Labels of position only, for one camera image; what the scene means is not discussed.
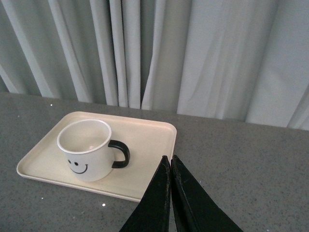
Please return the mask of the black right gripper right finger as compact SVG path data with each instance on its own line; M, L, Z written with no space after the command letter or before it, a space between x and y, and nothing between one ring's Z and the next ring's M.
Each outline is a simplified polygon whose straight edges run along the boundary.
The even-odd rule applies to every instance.
M242 229L221 210L180 158L171 161L171 197L177 231L240 232Z

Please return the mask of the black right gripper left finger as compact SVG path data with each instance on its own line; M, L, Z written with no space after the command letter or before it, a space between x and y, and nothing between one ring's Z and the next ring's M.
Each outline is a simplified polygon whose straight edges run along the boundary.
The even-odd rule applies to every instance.
M171 194L170 163L163 156L140 203L122 226L122 232L167 232Z

